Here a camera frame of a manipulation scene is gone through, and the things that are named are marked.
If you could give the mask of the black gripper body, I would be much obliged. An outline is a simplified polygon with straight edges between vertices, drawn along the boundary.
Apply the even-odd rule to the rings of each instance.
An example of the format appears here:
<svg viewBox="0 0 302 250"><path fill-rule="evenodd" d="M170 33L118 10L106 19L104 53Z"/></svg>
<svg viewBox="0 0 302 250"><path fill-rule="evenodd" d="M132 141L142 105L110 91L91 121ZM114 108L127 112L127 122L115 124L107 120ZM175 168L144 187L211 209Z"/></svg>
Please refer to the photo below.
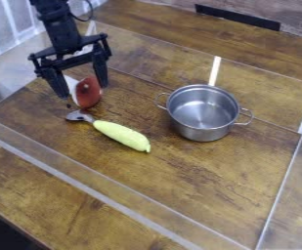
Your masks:
<svg viewBox="0 0 302 250"><path fill-rule="evenodd" d="M30 54L28 60L34 64L34 73L38 77L42 77L44 68L54 67L64 70L83 63L92 63L92 54L95 52L104 52L107 59L111 57L106 33L82 36L80 44L63 52L58 52L54 47L48 47Z"/></svg>

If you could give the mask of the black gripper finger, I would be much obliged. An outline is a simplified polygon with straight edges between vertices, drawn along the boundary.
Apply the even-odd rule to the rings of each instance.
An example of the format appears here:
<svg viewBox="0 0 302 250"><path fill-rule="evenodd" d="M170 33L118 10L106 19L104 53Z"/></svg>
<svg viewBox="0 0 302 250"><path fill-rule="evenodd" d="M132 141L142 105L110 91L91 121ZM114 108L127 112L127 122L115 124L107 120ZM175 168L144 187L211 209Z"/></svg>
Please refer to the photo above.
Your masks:
<svg viewBox="0 0 302 250"><path fill-rule="evenodd" d="M70 89L62 71L55 68L44 68L42 70L42 77L47 81L56 96L60 99L67 99Z"/></svg>
<svg viewBox="0 0 302 250"><path fill-rule="evenodd" d="M108 75L107 75L107 56L104 52L95 52L92 54L92 69L98 79L98 84L102 88L108 86Z"/></svg>

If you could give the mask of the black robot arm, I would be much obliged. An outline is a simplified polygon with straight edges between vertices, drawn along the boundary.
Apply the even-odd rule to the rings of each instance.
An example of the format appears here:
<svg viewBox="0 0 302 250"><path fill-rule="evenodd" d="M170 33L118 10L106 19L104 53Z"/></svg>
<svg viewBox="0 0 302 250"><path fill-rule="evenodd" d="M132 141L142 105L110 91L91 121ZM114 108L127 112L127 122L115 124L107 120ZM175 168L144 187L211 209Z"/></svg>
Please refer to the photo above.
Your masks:
<svg viewBox="0 0 302 250"><path fill-rule="evenodd" d="M71 13L68 0L30 0L36 10L36 18L50 38L51 46L30 54L34 73L43 78L60 99L70 95L63 71L84 63L92 63L99 86L108 85L107 60L111 50L107 34L82 36Z"/></svg>

